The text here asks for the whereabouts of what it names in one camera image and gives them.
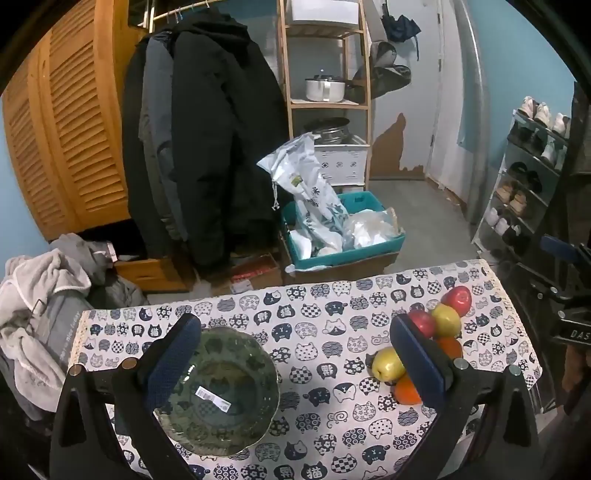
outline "cat print tablecloth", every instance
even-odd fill
[[[473,307],[459,341],[474,368],[518,365],[528,386],[541,367],[509,298],[488,264],[462,261],[357,282],[268,288],[215,299],[85,312],[70,364],[88,370],[139,357],[185,312],[205,327],[228,325],[252,334],[281,376],[279,410],[265,437],[229,458],[177,450],[205,480],[370,480],[395,472],[418,445],[435,412],[402,406],[390,386],[369,375],[373,354],[390,345],[393,314],[432,309],[455,285]],[[474,409],[465,434],[474,431]],[[147,473],[129,437],[121,448]]]

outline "wooden drawer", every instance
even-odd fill
[[[184,258],[116,262],[115,270],[144,292],[190,291],[195,283],[195,272]]]

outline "coat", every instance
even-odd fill
[[[244,25],[215,8],[172,28],[174,171],[197,269],[275,241],[270,176],[256,163],[289,139],[275,75]]]

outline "cooking pot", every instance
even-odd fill
[[[320,135],[314,141],[315,144],[341,144],[350,138],[349,119],[344,116],[321,118],[305,124],[304,131]]]
[[[333,75],[306,79],[306,98],[312,102],[338,103],[345,97],[345,80]]]

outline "plastic bag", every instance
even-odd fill
[[[362,210],[345,220],[345,235],[352,236],[354,248],[378,245],[402,234],[393,208],[383,212]]]
[[[311,240],[313,251],[329,247],[337,253],[343,247],[352,248],[343,246],[344,222],[349,214],[322,177],[312,133],[285,143],[257,165],[270,173],[274,183],[293,194],[296,230]]]

